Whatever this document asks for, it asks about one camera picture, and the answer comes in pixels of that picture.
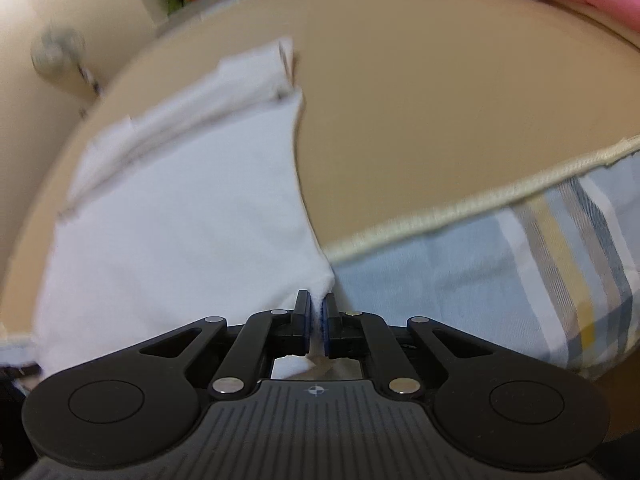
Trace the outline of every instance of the white cloth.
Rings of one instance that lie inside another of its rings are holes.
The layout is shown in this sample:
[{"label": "white cloth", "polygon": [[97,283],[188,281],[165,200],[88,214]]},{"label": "white cloth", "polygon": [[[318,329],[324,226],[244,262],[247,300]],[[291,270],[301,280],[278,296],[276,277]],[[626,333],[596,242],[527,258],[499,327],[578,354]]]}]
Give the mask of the white cloth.
[{"label": "white cloth", "polygon": [[[334,277],[298,188],[303,100],[283,44],[223,60],[88,148],[34,319],[45,375],[206,316],[293,308],[300,288],[319,309]],[[310,366],[290,362],[278,376]]]}]

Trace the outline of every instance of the crosshair logo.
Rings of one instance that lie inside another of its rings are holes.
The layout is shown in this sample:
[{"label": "crosshair logo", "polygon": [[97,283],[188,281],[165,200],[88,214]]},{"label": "crosshair logo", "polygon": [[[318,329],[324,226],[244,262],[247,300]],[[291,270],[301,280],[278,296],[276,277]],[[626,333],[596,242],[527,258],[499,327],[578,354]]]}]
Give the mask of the crosshair logo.
[{"label": "crosshair logo", "polygon": [[314,384],[311,388],[308,388],[305,390],[308,394],[313,395],[314,397],[320,396],[322,394],[325,393],[326,388],[323,388],[322,386],[318,386],[317,384]]}]

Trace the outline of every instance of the bed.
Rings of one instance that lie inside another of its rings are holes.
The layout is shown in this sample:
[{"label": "bed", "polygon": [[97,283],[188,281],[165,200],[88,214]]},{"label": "bed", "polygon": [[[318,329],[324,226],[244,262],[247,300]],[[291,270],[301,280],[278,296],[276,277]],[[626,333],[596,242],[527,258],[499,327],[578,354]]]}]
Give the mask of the bed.
[{"label": "bed", "polygon": [[[619,365],[639,330],[640,54],[542,0],[240,0],[159,41],[42,187],[6,278],[9,334],[31,330],[89,140],[281,36],[305,95],[300,190],[341,307],[431,316],[592,378],[615,367],[611,399],[640,391],[638,353]],[[611,436],[640,424],[613,415]]]}]

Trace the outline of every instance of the striped bedsheet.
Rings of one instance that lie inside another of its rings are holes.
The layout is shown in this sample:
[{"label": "striped bedsheet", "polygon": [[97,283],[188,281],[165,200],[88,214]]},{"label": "striped bedsheet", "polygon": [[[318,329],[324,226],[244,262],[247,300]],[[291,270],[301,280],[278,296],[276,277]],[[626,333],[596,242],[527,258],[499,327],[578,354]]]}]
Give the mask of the striped bedsheet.
[{"label": "striped bedsheet", "polygon": [[640,336],[640,153],[334,267],[343,309],[432,317],[596,378]]}]

